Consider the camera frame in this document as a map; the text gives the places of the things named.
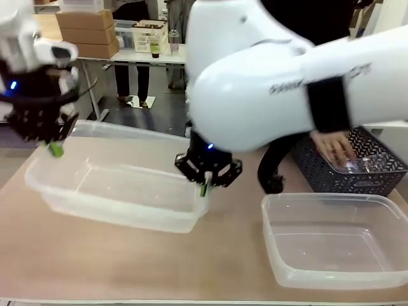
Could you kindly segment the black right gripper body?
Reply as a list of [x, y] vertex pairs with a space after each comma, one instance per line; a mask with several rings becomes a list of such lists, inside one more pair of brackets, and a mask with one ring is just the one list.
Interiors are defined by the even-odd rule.
[[232, 154], [207, 143], [196, 131], [191, 131], [187, 156], [199, 172], [218, 173], [232, 163]]

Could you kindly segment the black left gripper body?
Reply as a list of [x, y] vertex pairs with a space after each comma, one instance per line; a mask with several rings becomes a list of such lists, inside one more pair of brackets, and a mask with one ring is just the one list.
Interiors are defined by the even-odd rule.
[[1, 80], [1, 101], [12, 105], [6, 121], [25, 141], [49, 143], [68, 119], [78, 118], [77, 112], [62, 111], [79, 99], [78, 70], [72, 64], [14, 73], [1, 61]]

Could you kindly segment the person's left hand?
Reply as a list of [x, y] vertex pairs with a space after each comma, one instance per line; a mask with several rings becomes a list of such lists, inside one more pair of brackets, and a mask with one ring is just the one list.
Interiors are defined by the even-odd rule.
[[334, 165], [344, 165], [348, 160], [356, 159], [352, 145], [348, 140], [348, 131], [339, 131], [334, 133], [320, 133], [313, 131], [310, 137], [316, 148]]

